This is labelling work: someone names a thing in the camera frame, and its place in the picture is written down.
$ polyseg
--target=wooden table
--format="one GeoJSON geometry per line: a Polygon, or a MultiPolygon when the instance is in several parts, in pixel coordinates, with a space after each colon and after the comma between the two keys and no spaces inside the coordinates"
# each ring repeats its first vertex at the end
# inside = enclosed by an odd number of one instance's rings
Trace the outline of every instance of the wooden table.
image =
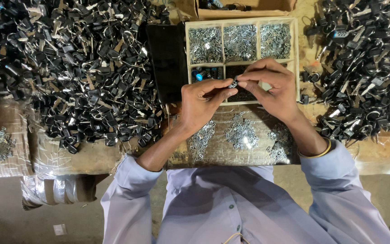
{"type": "MultiPolygon", "coordinates": [[[[296,9],[290,14],[298,19],[299,25],[299,63],[300,70],[303,66],[313,66],[315,70],[322,71],[321,65],[315,60],[316,53],[320,47],[314,45],[314,48],[308,47],[306,36],[303,35],[305,25],[310,23],[310,18],[315,14],[315,0],[299,0],[296,9]]],[[[176,7],[180,8],[183,14],[190,15],[191,21],[196,21],[195,8],[193,1],[175,0],[176,7]]],[[[177,23],[179,18],[176,11],[171,11],[171,19],[177,23]]],[[[300,83],[301,88],[306,88],[303,92],[314,96],[313,85],[311,83],[300,83]]],[[[265,111],[257,108],[258,105],[239,105],[239,106],[222,106],[214,115],[216,121],[216,133],[209,141],[209,146],[206,149],[205,162],[191,161],[188,153],[187,143],[182,143],[179,148],[170,157],[165,165],[168,169],[186,168],[186,167],[202,167],[214,165],[269,165],[272,162],[269,160],[269,154],[266,148],[273,144],[272,141],[266,140],[266,132],[270,130],[277,120],[269,116],[265,111]],[[245,111],[244,118],[256,121],[255,129],[261,141],[259,147],[254,151],[234,150],[232,145],[229,145],[223,137],[223,131],[229,126],[229,120],[234,113],[245,111]]],[[[311,120],[314,125],[317,123],[317,118],[326,113],[328,107],[323,105],[299,105],[300,109],[305,113],[306,117],[311,120]]],[[[136,141],[120,143],[119,146],[106,147],[100,141],[96,145],[85,144],[80,148],[80,152],[76,155],[71,155],[68,152],[58,150],[58,145],[49,143],[49,139],[43,137],[35,139],[40,146],[31,146],[32,162],[35,168],[44,172],[52,171],[56,175],[63,174],[104,174],[113,172],[118,165],[121,156],[126,153],[134,153],[139,155],[145,148],[139,148],[136,141]],[[40,153],[33,153],[33,148],[41,148],[40,153]]],[[[349,151],[356,159],[357,167],[362,175],[371,174],[390,174],[390,132],[381,132],[379,135],[379,144],[372,142],[370,139],[360,141],[349,148],[349,151]]],[[[297,158],[290,158],[290,162],[297,162],[297,158]]]]}
{"type": "MultiPolygon", "coordinates": [[[[310,19],[316,13],[316,2],[316,0],[299,0],[296,9],[290,13],[290,16],[298,19],[300,70],[303,70],[303,66],[311,66],[315,71],[322,72],[321,64],[316,60],[316,55],[321,47],[314,44],[312,49],[309,48],[307,37],[303,34],[304,28],[311,23],[310,19]]],[[[312,83],[300,82],[300,88],[306,88],[302,92],[303,94],[315,96],[312,83]]],[[[299,108],[314,125],[318,123],[317,118],[324,115],[329,109],[327,106],[319,104],[299,105],[299,108]]],[[[269,141],[265,135],[275,124],[275,119],[269,116],[266,111],[257,108],[257,105],[222,106],[213,116],[213,120],[217,124],[216,132],[206,148],[204,162],[193,162],[190,152],[188,152],[187,143],[183,143],[169,159],[167,164],[169,169],[216,165],[270,165],[273,163],[269,160],[270,156],[266,151],[266,148],[273,142],[269,141]],[[229,126],[233,114],[241,111],[247,112],[243,115],[244,118],[256,122],[254,127],[257,136],[260,137],[260,142],[259,147],[252,152],[233,149],[223,136],[223,131],[229,126]]],[[[349,148],[362,175],[390,174],[390,132],[382,131],[379,134],[378,142],[376,144],[371,139],[367,139],[359,141],[349,148]]],[[[298,162],[296,158],[291,158],[291,161],[298,162]]]]}

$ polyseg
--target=concrete floor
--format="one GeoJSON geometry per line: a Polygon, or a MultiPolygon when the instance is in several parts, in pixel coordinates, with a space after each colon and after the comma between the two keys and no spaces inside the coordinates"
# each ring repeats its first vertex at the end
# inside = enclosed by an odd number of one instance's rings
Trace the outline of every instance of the concrete floor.
{"type": "MultiPolygon", "coordinates": [[[[287,190],[306,211],[312,197],[300,166],[276,166],[275,182],[287,190]]],[[[97,186],[101,198],[112,177],[97,186]]],[[[390,225],[390,175],[360,177],[364,188],[371,192],[372,203],[390,225]]],[[[153,214],[153,235],[157,236],[166,193],[166,174],[163,173],[150,192],[153,214]]],[[[21,208],[21,190],[18,178],[0,178],[0,244],[98,244],[103,238],[103,210],[99,200],[82,207],[73,205],[42,206],[32,211],[21,208]],[[67,235],[55,236],[53,225],[65,224],[67,235]]]]}

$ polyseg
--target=black phone screen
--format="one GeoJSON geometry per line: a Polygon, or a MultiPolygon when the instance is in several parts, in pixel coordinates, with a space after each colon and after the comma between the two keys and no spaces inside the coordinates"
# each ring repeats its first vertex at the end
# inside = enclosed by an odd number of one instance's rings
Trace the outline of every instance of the black phone screen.
{"type": "Polygon", "coordinates": [[[188,83],[184,33],[177,25],[146,26],[159,103],[181,101],[181,87],[188,83]]]}

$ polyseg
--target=fingernail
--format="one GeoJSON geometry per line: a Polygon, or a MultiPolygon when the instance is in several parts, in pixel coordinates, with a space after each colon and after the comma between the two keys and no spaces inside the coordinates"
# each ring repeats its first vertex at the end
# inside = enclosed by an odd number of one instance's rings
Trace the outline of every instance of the fingernail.
{"type": "Polygon", "coordinates": [[[248,83],[246,81],[240,81],[239,83],[237,83],[237,85],[239,85],[239,86],[241,86],[243,88],[245,88],[247,84],[248,83]]]}

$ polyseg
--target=gold bangle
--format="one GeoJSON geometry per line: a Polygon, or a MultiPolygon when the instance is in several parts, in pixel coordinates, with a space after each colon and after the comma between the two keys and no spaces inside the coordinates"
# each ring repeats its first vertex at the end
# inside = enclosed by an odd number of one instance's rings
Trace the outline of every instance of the gold bangle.
{"type": "Polygon", "coordinates": [[[332,146],[331,140],[329,140],[328,138],[325,138],[325,137],[323,137],[323,139],[325,139],[325,140],[328,141],[328,147],[326,148],[326,150],[325,150],[324,152],[322,152],[322,153],[320,153],[320,154],[318,154],[318,155],[316,155],[316,156],[307,157],[307,156],[303,155],[303,154],[300,152],[299,148],[297,148],[297,153],[298,153],[299,156],[302,157],[302,158],[318,158],[318,157],[323,156],[324,154],[326,154],[326,153],[329,152],[330,147],[332,146]]]}

